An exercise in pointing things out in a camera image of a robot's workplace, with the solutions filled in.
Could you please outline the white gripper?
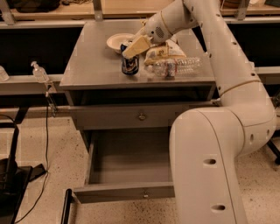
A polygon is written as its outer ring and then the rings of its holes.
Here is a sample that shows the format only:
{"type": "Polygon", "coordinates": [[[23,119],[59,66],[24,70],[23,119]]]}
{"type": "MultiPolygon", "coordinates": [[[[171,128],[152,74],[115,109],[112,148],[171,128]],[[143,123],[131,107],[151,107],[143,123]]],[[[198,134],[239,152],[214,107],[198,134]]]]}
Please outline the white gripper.
{"type": "Polygon", "coordinates": [[[153,44],[164,43],[171,36],[171,33],[166,28],[162,14],[157,13],[150,17],[145,23],[145,27],[142,27],[135,34],[135,39],[122,52],[122,56],[126,59],[131,59],[147,51],[151,47],[151,42],[153,44]]]}

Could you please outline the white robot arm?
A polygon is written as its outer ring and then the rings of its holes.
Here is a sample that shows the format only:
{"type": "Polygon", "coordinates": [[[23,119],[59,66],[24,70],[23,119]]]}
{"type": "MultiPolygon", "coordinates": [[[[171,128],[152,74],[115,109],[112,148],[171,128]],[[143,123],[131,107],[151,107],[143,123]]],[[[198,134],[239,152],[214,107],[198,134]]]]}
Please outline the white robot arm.
{"type": "Polygon", "coordinates": [[[217,0],[175,0],[146,22],[123,55],[132,58],[195,26],[202,31],[220,106],[189,109],[171,126],[170,163],[178,221],[248,224],[235,158],[260,149],[271,139],[277,115],[217,0]]]}

